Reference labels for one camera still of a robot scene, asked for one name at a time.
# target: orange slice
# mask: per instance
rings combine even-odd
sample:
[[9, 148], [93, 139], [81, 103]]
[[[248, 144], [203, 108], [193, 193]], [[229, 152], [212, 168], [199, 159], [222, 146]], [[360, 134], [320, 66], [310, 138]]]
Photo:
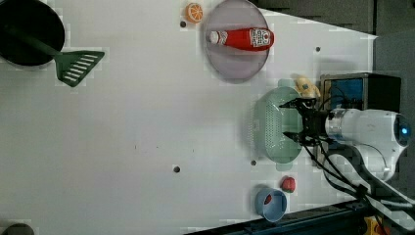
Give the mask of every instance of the orange slice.
[[204, 17], [204, 10], [202, 10], [201, 5], [197, 3], [191, 3], [186, 7], [186, 19], [187, 21], [197, 24]]

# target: white bottle cap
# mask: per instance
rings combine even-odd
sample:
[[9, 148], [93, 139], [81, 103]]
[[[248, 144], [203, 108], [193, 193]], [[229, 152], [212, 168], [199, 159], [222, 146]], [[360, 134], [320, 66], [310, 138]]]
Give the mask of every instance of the white bottle cap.
[[212, 44], [217, 44], [219, 42], [219, 33], [217, 33], [217, 31], [212, 31], [210, 33], [210, 42]]

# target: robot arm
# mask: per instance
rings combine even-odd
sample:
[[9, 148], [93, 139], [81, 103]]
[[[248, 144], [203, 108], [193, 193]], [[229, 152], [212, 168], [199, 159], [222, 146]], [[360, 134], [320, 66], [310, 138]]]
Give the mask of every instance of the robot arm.
[[337, 148], [326, 154], [329, 161], [324, 163], [325, 170], [338, 176], [325, 171], [329, 183], [367, 201], [406, 230], [415, 230], [415, 201], [385, 182], [393, 176], [399, 156], [409, 145], [411, 128], [407, 119], [377, 110], [320, 112], [314, 105], [304, 98], [282, 105], [281, 108], [297, 109], [304, 126], [301, 133], [285, 134], [305, 147], [321, 141], [337, 142]]

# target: bottle label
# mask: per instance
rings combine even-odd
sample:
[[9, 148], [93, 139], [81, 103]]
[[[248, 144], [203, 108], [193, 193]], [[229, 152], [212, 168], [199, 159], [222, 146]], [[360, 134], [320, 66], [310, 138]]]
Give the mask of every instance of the bottle label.
[[268, 30], [254, 28], [251, 29], [250, 35], [253, 47], [268, 46], [271, 43], [271, 35]]

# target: red ketchup bottle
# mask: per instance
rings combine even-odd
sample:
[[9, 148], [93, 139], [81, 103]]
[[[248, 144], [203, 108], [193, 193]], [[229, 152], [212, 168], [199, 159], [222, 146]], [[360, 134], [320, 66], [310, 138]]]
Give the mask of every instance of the red ketchup bottle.
[[274, 33], [267, 28], [257, 27], [213, 31], [210, 33], [210, 42], [244, 51], [265, 51], [274, 44]]

